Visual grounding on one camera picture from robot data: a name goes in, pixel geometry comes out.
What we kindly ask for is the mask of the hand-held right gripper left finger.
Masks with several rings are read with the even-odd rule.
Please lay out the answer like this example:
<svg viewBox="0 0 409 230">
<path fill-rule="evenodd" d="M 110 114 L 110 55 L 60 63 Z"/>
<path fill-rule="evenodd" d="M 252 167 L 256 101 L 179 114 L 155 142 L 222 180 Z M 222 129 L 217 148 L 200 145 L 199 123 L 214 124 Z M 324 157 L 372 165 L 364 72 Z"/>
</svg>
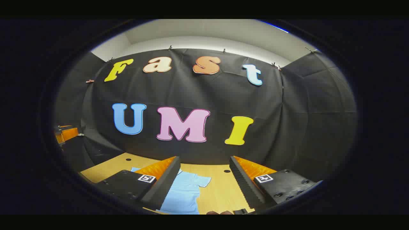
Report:
<svg viewBox="0 0 409 230">
<path fill-rule="evenodd" d="M 159 210 L 179 172 L 174 156 L 134 172 L 121 170 L 96 183 L 96 187 L 129 208 Z"/>
</svg>

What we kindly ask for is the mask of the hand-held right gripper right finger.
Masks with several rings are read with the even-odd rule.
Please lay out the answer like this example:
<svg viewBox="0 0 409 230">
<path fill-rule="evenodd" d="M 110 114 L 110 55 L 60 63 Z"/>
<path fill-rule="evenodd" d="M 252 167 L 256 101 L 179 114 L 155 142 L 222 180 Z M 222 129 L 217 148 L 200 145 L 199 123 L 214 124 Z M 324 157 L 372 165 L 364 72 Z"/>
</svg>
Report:
<svg viewBox="0 0 409 230">
<path fill-rule="evenodd" d="M 292 169 L 276 171 L 238 156 L 229 167 L 250 208 L 256 211 L 285 203 L 315 188 L 315 182 Z"/>
</svg>

